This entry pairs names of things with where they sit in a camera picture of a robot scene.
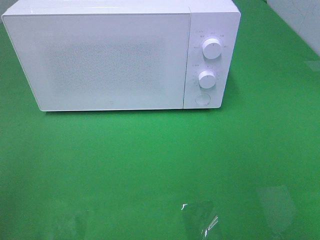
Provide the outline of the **round white door button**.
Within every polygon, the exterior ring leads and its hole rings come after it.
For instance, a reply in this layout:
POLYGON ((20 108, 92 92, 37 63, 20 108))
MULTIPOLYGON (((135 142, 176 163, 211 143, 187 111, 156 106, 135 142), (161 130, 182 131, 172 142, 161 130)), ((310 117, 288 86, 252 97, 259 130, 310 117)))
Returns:
POLYGON ((210 103, 210 101, 211 101, 211 97, 206 93, 199 95, 195 99, 195 102, 200 106, 207 106, 210 103))

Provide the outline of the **white microwave knob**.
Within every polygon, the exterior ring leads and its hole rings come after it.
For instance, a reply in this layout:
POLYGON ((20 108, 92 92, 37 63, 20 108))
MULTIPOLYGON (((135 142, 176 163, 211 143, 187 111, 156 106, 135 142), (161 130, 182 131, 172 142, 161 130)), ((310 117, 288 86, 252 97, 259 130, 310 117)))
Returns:
POLYGON ((202 43, 203 56, 209 60, 218 58, 223 50, 221 41, 216 37, 206 39, 202 43))
POLYGON ((198 82, 201 88, 210 89, 216 84, 217 78, 213 71, 205 70, 199 74, 198 82))

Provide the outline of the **white microwave door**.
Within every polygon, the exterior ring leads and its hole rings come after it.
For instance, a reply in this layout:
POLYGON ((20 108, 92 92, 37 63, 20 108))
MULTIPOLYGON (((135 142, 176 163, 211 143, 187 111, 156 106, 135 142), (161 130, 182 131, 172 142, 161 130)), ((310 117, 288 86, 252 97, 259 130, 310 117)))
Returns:
POLYGON ((183 107, 189 14, 5 15, 40 110, 183 107))

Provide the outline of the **white microwave oven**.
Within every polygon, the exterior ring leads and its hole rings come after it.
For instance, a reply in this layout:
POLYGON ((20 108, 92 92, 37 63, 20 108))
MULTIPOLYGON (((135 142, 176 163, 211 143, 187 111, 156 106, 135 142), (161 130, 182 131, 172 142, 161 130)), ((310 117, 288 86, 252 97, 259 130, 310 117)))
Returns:
POLYGON ((39 109, 214 109, 241 20, 231 0, 19 0, 1 17, 39 109))

